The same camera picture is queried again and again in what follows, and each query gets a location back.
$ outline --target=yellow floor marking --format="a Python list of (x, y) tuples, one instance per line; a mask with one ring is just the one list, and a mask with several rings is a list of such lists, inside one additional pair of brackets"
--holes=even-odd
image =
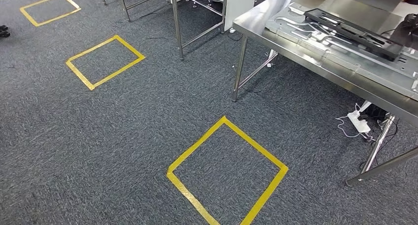
[[(134, 60), (134, 61), (132, 61), (131, 63), (129, 63), (129, 64), (127, 64), (127, 65), (125, 65), (124, 67), (122, 67), (120, 70), (118, 70), (118, 71), (116, 71), (116, 72), (114, 72), (114, 73), (112, 73), (112, 74), (110, 74), (110, 75), (108, 75), (107, 77), (105, 77), (104, 79), (102, 79), (102, 80), (100, 80), (99, 82), (97, 82), (97, 83), (91, 83), (72, 63), (71, 63), (71, 61), (73, 61), (73, 60), (75, 60), (75, 59), (77, 59), (78, 57), (80, 57), (80, 56), (83, 56), (83, 55), (85, 55), (85, 54), (87, 54), (87, 53), (89, 53), (89, 52), (92, 52), (92, 51), (94, 51), (94, 50), (96, 50), (97, 48), (99, 48), (99, 47), (101, 47), (101, 46), (104, 46), (104, 45), (106, 45), (106, 44), (108, 44), (108, 43), (110, 43), (111, 41), (114, 41), (114, 40), (118, 40), (121, 44), (123, 44), (126, 48), (128, 48), (131, 52), (133, 52), (138, 58), (136, 59), (136, 60)], [(93, 90), (93, 89), (95, 89), (97, 86), (99, 86), (99, 85), (101, 85), (101, 84), (103, 84), (103, 83), (105, 83), (106, 81), (108, 81), (109, 79), (111, 79), (111, 78), (113, 78), (113, 77), (115, 77), (115, 76), (117, 76), (118, 74), (120, 74), (120, 73), (122, 73), (123, 71), (125, 71), (125, 70), (127, 70), (129, 67), (131, 67), (131, 66), (133, 66), (133, 65), (135, 65), (136, 63), (138, 63), (138, 62), (140, 62), (140, 61), (142, 61), (143, 59), (145, 59), (145, 56), (143, 56), (141, 53), (139, 53), (137, 50), (135, 50), (135, 48), (133, 47), (133, 46), (131, 46), (131, 45), (129, 45), (125, 40), (123, 40), (121, 37), (119, 37), (118, 35), (115, 35), (115, 36), (113, 36), (111, 39), (108, 39), (108, 40), (106, 40), (106, 41), (104, 41), (104, 42), (102, 42), (102, 43), (100, 43), (100, 44), (98, 44), (98, 45), (96, 45), (96, 46), (93, 46), (92, 48), (90, 48), (90, 49), (88, 49), (88, 50), (85, 50), (85, 51), (83, 51), (83, 52), (81, 52), (81, 53), (79, 53), (79, 54), (77, 54), (77, 55), (75, 55), (75, 56), (73, 56), (73, 57), (70, 57), (68, 60), (67, 60), (67, 62), (66, 62), (66, 65), (74, 72), (74, 74), (76, 75), (76, 76), (78, 76), (79, 78), (80, 78), (80, 80), (90, 89), (90, 90)]]
[(38, 27), (38, 26), (41, 26), (41, 25), (44, 25), (44, 24), (47, 24), (47, 23), (50, 23), (50, 22), (52, 22), (52, 21), (55, 21), (55, 20), (58, 20), (58, 19), (61, 19), (61, 18), (64, 18), (64, 17), (66, 17), (66, 16), (68, 16), (68, 15), (70, 15), (70, 14), (74, 14), (74, 13), (76, 13), (77, 11), (79, 11), (79, 10), (81, 10), (81, 8), (78, 6), (78, 4), (76, 4), (75, 2), (73, 2), (72, 0), (67, 0), (70, 4), (72, 4), (72, 6), (74, 6), (75, 7), (75, 10), (73, 10), (73, 11), (71, 11), (70, 13), (66, 13), (66, 14), (63, 14), (63, 15), (60, 15), (60, 16), (58, 16), (58, 17), (56, 17), (56, 18), (53, 18), (53, 19), (50, 19), (50, 20), (47, 20), (47, 21), (44, 21), (44, 22), (41, 22), (41, 23), (38, 23), (37, 21), (35, 21), (35, 19), (33, 19), (32, 18), (32, 16), (30, 16), (27, 12), (26, 12), (26, 8), (29, 8), (29, 7), (31, 7), (31, 6), (34, 6), (34, 5), (37, 5), (37, 4), (40, 4), (40, 3), (43, 3), (43, 2), (46, 2), (46, 1), (49, 1), (49, 0), (41, 0), (41, 1), (38, 1), (38, 2), (35, 2), (35, 3), (33, 3), (33, 4), (29, 4), (29, 5), (26, 5), (26, 6), (23, 6), (23, 7), (21, 7), (20, 8), (20, 12), (22, 12), (23, 13), (23, 15), (33, 24), (33, 25), (35, 25), (36, 27)]
[(214, 219), (209, 212), (202, 206), (202, 204), (195, 198), (195, 196), (190, 193), (190, 191), (184, 186), (184, 184), (178, 179), (177, 176), (174, 174), (174, 170), (188, 157), (190, 156), (206, 139), (209, 138), (219, 127), (225, 124), (229, 128), (231, 128), (235, 133), (241, 136), (245, 141), (247, 141), (250, 145), (256, 148), (261, 154), (263, 154), (266, 158), (268, 158), (272, 163), (274, 163), (280, 170), (269, 184), (267, 189), (263, 192), (254, 206), (251, 208), (249, 213), (246, 215), (244, 220), (241, 222), (241, 225), (248, 225), (250, 224), (255, 216), (257, 216), (260, 209), (264, 206), (266, 201), (272, 195), (273, 191), (279, 185), (280, 181), (283, 179), (284, 175), (286, 174), (288, 168), (282, 162), (280, 162), (276, 157), (274, 157), (271, 153), (269, 153), (265, 148), (255, 142), (250, 136), (248, 136), (244, 131), (239, 129), (236, 125), (230, 122), (225, 116), (223, 116), (215, 125), (213, 125), (196, 143), (194, 143), (190, 148), (188, 148), (178, 159), (176, 159), (170, 166), (167, 171), (168, 179), (177, 187), (177, 189), (192, 203), (192, 205), (197, 209), (197, 211), (205, 218), (205, 220), (210, 225), (219, 225), (219, 222)]

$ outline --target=white cable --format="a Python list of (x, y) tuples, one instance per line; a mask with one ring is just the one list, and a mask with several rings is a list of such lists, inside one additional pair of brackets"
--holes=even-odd
[(369, 139), (370, 139), (370, 141), (376, 141), (376, 140), (374, 140), (374, 139), (373, 139), (373, 137), (372, 137), (372, 136), (369, 136), (367, 133), (364, 133), (366, 136), (364, 136), (362, 133), (358, 133), (357, 135), (354, 135), (354, 136), (347, 135), (347, 134), (346, 134), (346, 132), (345, 132), (345, 130), (344, 130), (343, 128), (341, 128), (341, 126), (342, 126), (342, 125), (344, 125), (343, 118), (346, 118), (346, 117), (348, 117), (348, 116), (342, 116), (342, 117), (340, 117), (340, 118), (335, 118), (336, 120), (340, 120), (340, 121), (342, 122), (341, 124), (337, 125), (337, 127), (338, 127), (340, 130), (342, 130), (342, 131), (343, 131), (343, 133), (344, 133), (344, 135), (345, 135), (346, 137), (348, 137), (348, 138), (355, 138), (355, 137), (357, 137), (357, 136), (361, 135), (361, 136), (363, 136), (363, 138), (364, 138), (364, 139), (366, 139), (366, 140), (369, 140)]

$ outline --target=metal table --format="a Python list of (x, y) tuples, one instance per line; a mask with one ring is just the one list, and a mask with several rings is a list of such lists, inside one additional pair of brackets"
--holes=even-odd
[[(129, 22), (131, 21), (131, 18), (129, 16), (128, 10), (130, 10), (130, 9), (132, 9), (132, 8), (140, 5), (140, 4), (143, 4), (143, 3), (147, 2), (147, 1), (150, 1), (150, 0), (141, 0), (141, 1), (138, 1), (138, 2), (136, 2), (134, 4), (131, 4), (129, 6), (126, 6), (125, 0), (121, 0), (122, 5), (123, 5), (123, 10), (124, 10), (124, 12), (126, 14), (126, 18), (127, 18), (127, 20)], [(183, 57), (183, 48), (185, 48), (186, 46), (190, 45), (194, 41), (200, 39), (204, 35), (210, 33), (211, 31), (216, 30), (216, 28), (218, 28), (218, 27), (221, 27), (220, 28), (221, 33), (224, 33), (224, 30), (225, 30), (224, 26), (225, 26), (226, 5), (227, 5), (226, 0), (224, 0), (224, 2), (222, 4), (222, 12), (219, 12), (219, 11), (215, 10), (214, 8), (212, 8), (209, 5), (203, 4), (203, 3), (201, 3), (198, 0), (191, 0), (191, 1), (193, 1), (194, 3), (196, 3), (196, 4), (198, 4), (198, 5), (202, 6), (202, 7), (204, 7), (206, 9), (208, 9), (209, 11), (211, 11), (211, 12), (213, 12), (213, 13), (221, 16), (222, 17), (222, 21), (219, 22), (219, 23), (217, 23), (217, 24), (215, 24), (215, 25), (213, 25), (212, 27), (208, 28), (207, 30), (203, 31), (202, 33), (198, 34), (194, 38), (192, 38), (192, 39), (190, 39), (190, 40), (188, 40), (186, 42), (183, 42), (182, 39), (181, 39), (180, 24), (179, 24), (179, 20), (178, 20), (177, 0), (167, 0), (168, 3), (171, 3), (173, 5), (174, 25), (175, 25), (175, 37), (177, 39), (177, 45), (178, 45), (180, 60), (184, 60), (184, 57)]]
[[(389, 118), (390, 120), (387, 121), (383, 132), (377, 139), (377, 143), (375, 143), (373, 151), (370, 154), (362, 173), (359, 176), (347, 181), (347, 184), (352, 186), (382, 171), (397, 166), (406, 160), (418, 156), (417, 147), (373, 169), (370, 169), (371, 163), (376, 157), (388, 129), (393, 122), (393, 115), (418, 126), (418, 101), (357, 74), (340, 64), (332, 62), (326, 58), (326, 55), (318, 55), (317, 53), (309, 51), (297, 43), (291, 42), (265, 28), (267, 20), (285, 7), (288, 7), (291, 2), (301, 4), (308, 8), (320, 7), (325, 11), (338, 14), (340, 17), (346, 18), (353, 23), (356, 23), (356, 19), (358, 19), (358, 21), (361, 21), (361, 25), (363, 27), (376, 33), (394, 29), (400, 22), (401, 17), (399, 16), (370, 6), (366, 8), (365, 5), (357, 3), (353, 0), (344, 0), (343, 2), (329, 1), (330, 0), (266, 0), (234, 20), (233, 28), (242, 33), (243, 38), (232, 100), (237, 101), (238, 90), (268, 63), (270, 63), (279, 53), (328, 79), (329, 81), (343, 87), (344, 89), (358, 95), (359, 97), (390, 112), (392, 116)], [(356, 15), (356, 7), (363, 9), (362, 17)], [(241, 80), (241, 72), (243, 70), (248, 38), (265, 45), (274, 52), (261, 66), (253, 71), (248, 77)]]

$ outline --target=white power strip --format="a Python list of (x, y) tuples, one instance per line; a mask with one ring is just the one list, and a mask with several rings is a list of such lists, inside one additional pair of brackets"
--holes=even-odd
[(353, 123), (355, 128), (359, 133), (368, 133), (370, 132), (370, 127), (367, 125), (366, 120), (358, 120), (360, 116), (360, 111), (353, 111), (347, 114), (347, 117)]

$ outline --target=gray carpet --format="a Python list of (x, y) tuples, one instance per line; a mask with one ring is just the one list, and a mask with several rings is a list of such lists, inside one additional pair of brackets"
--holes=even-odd
[[(130, 10), (131, 23), (119, 0), (73, 0), (79, 12), (40, 27), (19, 11), (36, 1), (0, 0), (12, 33), (0, 39), (0, 224), (207, 224), (166, 173), (223, 115), (289, 168), (252, 224), (418, 224), (416, 160), (344, 186), (370, 150), (334, 120), (361, 103), (355, 95), (279, 57), (232, 103), (240, 42), (213, 32), (180, 62), (165, 0)], [(28, 12), (42, 21), (70, 8), (50, 5)], [(185, 39), (219, 21), (191, 5), (179, 5)], [(114, 35), (146, 58), (90, 91), (65, 61)], [(74, 64), (95, 82), (131, 60), (114, 44)], [(266, 51), (249, 42), (245, 74)], [(398, 128), (379, 162), (417, 143), (416, 128)], [(174, 173), (215, 219), (235, 225), (277, 171), (221, 127)]]

